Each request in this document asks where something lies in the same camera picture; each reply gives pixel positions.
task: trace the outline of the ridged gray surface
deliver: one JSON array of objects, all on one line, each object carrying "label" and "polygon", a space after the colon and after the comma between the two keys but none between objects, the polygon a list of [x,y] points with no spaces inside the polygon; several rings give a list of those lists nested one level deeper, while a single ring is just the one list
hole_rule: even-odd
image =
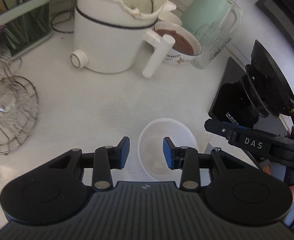
[{"label": "ridged gray surface", "polygon": [[281,223],[263,228],[228,223],[173,182],[119,182],[112,191],[95,193],[84,210],[60,224],[11,222],[0,231],[0,240],[45,239],[294,240],[294,233]]}]

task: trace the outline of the empty bowl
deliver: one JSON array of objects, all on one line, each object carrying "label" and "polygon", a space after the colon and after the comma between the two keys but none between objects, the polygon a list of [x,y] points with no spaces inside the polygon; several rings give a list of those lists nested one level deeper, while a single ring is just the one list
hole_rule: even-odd
[{"label": "empty bowl", "polygon": [[162,142],[170,137],[175,146],[188,146],[198,150],[192,132],[181,122],[170,118],[160,118],[149,123],[138,141],[138,157],[144,171],[155,181],[180,183],[182,170],[168,168],[162,151]]}]

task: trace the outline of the black cooktop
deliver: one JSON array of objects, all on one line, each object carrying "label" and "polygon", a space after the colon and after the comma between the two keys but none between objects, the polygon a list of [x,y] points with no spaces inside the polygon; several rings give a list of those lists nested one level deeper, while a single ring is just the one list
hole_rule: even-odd
[{"label": "black cooktop", "polygon": [[287,130],[279,118],[263,118],[253,110],[241,83],[244,75],[245,71],[230,57],[209,116],[215,120],[286,136]]}]

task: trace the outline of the black frying pan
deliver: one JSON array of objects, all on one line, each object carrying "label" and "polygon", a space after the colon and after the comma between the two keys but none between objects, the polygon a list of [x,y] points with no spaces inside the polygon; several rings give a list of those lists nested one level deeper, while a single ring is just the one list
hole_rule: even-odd
[{"label": "black frying pan", "polygon": [[272,115],[284,114],[292,118],[294,125],[294,94],[277,63],[262,46],[255,41],[249,72],[261,100]]}]

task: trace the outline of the table surface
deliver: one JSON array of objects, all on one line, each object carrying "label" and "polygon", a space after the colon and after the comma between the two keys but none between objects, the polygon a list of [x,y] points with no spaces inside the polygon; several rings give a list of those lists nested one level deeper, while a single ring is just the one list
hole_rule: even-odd
[{"label": "table surface", "polygon": [[[214,146],[241,160],[249,158],[224,138],[205,131],[204,122],[217,92],[229,51],[223,50],[204,70],[187,63],[162,63],[151,79],[142,75],[153,49],[146,44],[134,66],[119,74],[75,69],[70,60],[73,35],[53,36],[25,54],[19,75],[28,78],[39,94],[40,114],[31,137],[18,150],[0,155],[0,192],[14,178],[72,149],[94,152],[130,138],[130,153],[121,171],[112,171],[114,182],[152,181],[140,165],[137,145],[143,128],[168,117],[185,124],[194,134],[199,152]],[[90,182],[90,171],[84,183]],[[0,228],[7,223],[0,206]]]}]

